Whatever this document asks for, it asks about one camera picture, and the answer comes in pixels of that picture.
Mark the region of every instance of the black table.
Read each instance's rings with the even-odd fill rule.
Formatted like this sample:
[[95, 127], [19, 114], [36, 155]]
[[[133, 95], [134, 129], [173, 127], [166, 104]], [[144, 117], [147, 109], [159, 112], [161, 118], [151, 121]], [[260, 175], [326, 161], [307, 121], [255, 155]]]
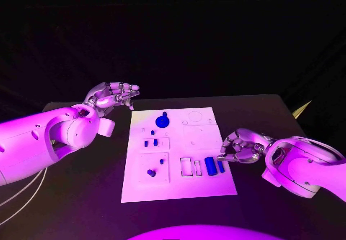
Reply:
[[[76, 103], [50, 103], [45, 111]], [[164, 110], [212, 107], [221, 135], [238, 128], [275, 139], [304, 136], [277, 95], [134, 100], [134, 108]], [[261, 175], [264, 159], [231, 164], [238, 195], [121, 203], [131, 111], [117, 107], [111, 138], [92, 144], [48, 169], [40, 191], [20, 214], [0, 227], [0, 239], [123, 240], [151, 230], [180, 225], [235, 226], [284, 239], [345, 239], [346, 204], [324, 189], [313, 199], [277, 188]], [[0, 188], [6, 200], [33, 179]], [[39, 181], [1, 208], [0, 221], [30, 198]]]

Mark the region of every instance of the black backdrop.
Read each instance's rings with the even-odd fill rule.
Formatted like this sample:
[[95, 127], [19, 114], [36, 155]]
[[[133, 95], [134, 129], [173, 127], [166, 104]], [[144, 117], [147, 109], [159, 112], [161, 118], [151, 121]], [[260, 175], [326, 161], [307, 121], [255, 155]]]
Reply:
[[0, 121], [127, 82], [137, 99], [278, 94], [291, 110], [314, 100], [303, 129], [343, 147], [346, 3], [29, 1], [0, 13]]

